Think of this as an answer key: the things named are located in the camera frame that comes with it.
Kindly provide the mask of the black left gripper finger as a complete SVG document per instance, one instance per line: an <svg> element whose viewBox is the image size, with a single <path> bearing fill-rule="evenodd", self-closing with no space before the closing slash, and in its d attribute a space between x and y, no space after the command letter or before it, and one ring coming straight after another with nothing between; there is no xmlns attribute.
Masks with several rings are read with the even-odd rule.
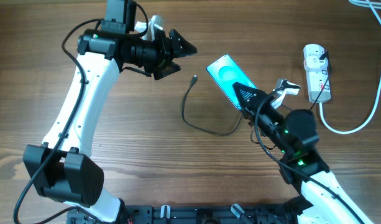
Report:
<svg viewBox="0 0 381 224"><path fill-rule="evenodd" d="M174 58L182 58L198 52L197 48L185 40L185 38L182 37L177 30L171 29L169 36L171 55Z"/></svg>
<svg viewBox="0 0 381 224"><path fill-rule="evenodd" d="M179 72L180 70L181 70L181 67L175 62L171 61L171 62L164 63L154 70L153 72L154 79L160 80L173 73Z"/></svg>

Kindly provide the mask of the Galaxy S25 smartphone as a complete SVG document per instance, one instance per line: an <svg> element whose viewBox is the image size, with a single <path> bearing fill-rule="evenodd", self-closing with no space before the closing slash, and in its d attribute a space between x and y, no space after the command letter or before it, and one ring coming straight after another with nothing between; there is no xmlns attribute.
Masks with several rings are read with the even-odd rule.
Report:
<svg viewBox="0 0 381 224"><path fill-rule="evenodd" d="M206 70L235 108L241 110L241 106L234 92L233 84L239 82L252 88L256 88L256 86L242 71L240 66L238 66L229 54L225 54L208 65Z"/></svg>

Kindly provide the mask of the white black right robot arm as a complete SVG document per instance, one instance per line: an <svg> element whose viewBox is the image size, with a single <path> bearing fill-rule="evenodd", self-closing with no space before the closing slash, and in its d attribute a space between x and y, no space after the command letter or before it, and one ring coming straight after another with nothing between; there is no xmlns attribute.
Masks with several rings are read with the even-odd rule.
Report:
<svg viewBox="0 0 381 224"><path fill-rule="evenodd" d="M319 141L314 114L293 110L286 116L276 103L286 93L297 94L300 86L282 81L273 92L235 82L234 93L257 139L267 136L283 153L271 156L284 181L299 196L283 204L282 223L370 223L369 217L345 193L317 151Z"/></svg>

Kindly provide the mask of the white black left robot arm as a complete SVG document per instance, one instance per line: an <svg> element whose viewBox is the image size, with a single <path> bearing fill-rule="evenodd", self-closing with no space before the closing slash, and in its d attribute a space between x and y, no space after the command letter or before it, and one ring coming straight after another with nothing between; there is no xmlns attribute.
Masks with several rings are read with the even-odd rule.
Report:
<svg viewBox="0 0 381 224"><path fill-rule="evenodd" d="M112 86L124 70L160 80L180 70L176 58L197 52L178 31L165 32L158 17L137 22L140 9L135 1L108 1L105 17L79 37L75 75L60 113L42 143L28 145L23 155L28 188L97 223L133 221L124 201L104 188L104 172L91 160Z"/></svg>

